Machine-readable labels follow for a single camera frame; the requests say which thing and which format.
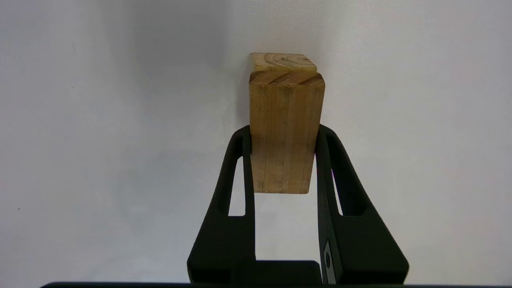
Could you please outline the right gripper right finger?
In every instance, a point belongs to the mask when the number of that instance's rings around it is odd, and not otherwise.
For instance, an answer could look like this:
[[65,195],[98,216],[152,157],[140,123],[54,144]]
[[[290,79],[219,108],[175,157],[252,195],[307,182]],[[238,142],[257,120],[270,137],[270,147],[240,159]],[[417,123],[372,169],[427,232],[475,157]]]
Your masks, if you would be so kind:
[[325,284],[403,284],[408,261],[376,211],[341,140],[316,139],[318,239]]

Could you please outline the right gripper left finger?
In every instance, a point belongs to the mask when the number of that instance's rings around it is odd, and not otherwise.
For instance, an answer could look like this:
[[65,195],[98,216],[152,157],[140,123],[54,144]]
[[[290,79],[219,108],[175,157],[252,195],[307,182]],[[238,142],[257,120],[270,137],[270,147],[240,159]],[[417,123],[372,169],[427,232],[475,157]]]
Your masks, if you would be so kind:
[[[255,201],[250,127],[231,137],[218,181],[200,231],[187,259],[190,282],[227,284],[232,272],[255,256]],[[230,216],[229,207],[238,159],[243,159],[245,213]]]

